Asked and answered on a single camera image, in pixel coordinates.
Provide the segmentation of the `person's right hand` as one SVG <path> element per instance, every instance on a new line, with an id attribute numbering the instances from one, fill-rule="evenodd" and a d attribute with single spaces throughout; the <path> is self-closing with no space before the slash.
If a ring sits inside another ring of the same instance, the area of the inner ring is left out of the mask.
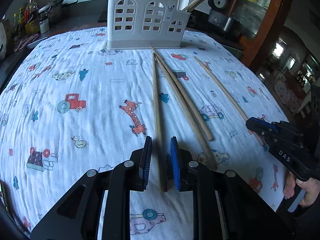
<path id="1" fill-rule="evenodd" d="M 308 181 L 303 182 L 296 179 L 292 172 L 289 172 L 283 190 L 283 194 L 286 198 L 293 197 L 295 186 L 299 186 L 301 189 L 305 190 L 305 195 L 299 203 L 302 207 L 309 207 L 316 201 L 319 195 L 319 181 L 317 179 L 310 178 Z"/>

